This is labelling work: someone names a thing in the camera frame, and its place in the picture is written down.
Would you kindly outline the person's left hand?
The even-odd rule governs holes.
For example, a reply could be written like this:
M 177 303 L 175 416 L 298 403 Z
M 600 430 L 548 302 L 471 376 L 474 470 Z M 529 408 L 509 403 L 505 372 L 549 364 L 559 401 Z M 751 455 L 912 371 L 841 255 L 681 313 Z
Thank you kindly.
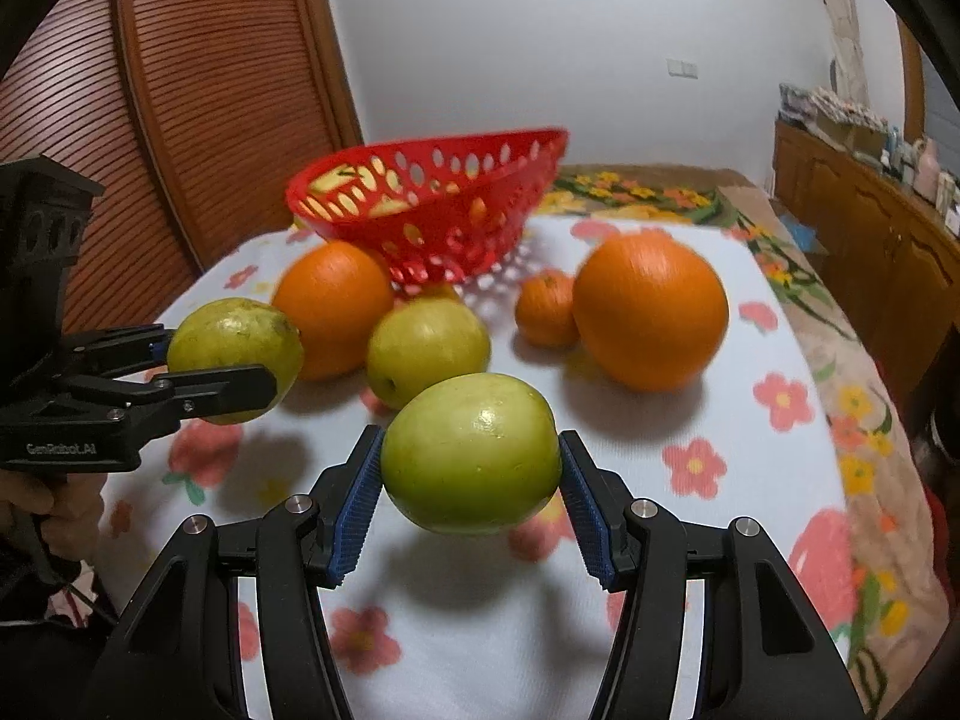
M 39 515 L 50 552 L 68 561 L 93 556 L 104 514 L 103 473 L 73 473 L 62 483 L 46 483 L 23 473 L 2 472 L 2 539 L 10 541 L 16 514 Z

